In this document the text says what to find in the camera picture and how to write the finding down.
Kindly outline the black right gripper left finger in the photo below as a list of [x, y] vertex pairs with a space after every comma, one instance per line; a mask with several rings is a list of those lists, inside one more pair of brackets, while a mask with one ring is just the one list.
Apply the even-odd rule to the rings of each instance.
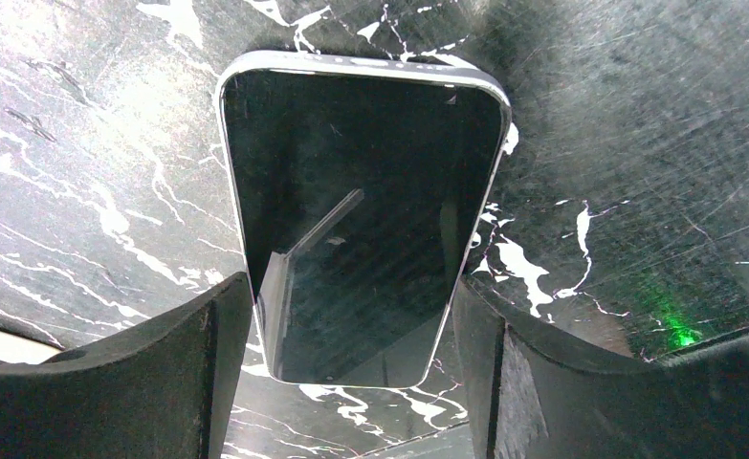
[[0, 362], [0, 458], [217, 458], [253, 318], [236, 273], [39, 364]]

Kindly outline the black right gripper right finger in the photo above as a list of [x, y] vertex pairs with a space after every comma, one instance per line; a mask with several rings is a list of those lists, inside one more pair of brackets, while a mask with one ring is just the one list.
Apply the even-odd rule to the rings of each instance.
[[663, 363], [461, 280], [452, 326], [478, 458], [749, 458], [749, 328]]

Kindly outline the black phone with light edge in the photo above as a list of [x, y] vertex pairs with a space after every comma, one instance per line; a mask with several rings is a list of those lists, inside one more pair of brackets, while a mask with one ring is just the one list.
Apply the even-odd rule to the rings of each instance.
[[508, 136], [477, 69], [258, 50], [214, 104], [263, 359], [282, 383], [420, 383]]

